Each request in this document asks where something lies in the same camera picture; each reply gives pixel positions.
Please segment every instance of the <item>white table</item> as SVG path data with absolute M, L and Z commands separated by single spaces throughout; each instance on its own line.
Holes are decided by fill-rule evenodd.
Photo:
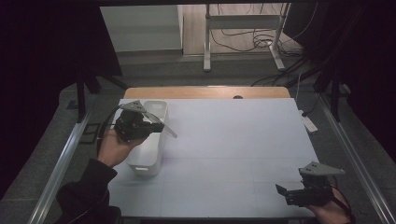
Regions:
M 160 173 L 115 167 L 110 204 L 124 217 L 313 216 L 276 192 L 302 189 L 298 168 L 318 161 L 293 99 L 165 101 L 178 138 L 166 138 Z

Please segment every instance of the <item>black cloth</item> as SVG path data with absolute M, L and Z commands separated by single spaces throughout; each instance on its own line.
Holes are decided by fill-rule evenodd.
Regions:
M 107 184 L 116 175 L 115 170 L 90 159 L 81 179 L 58 191 L 56 199 L 63 213 L 56 223 L 113 223 Z

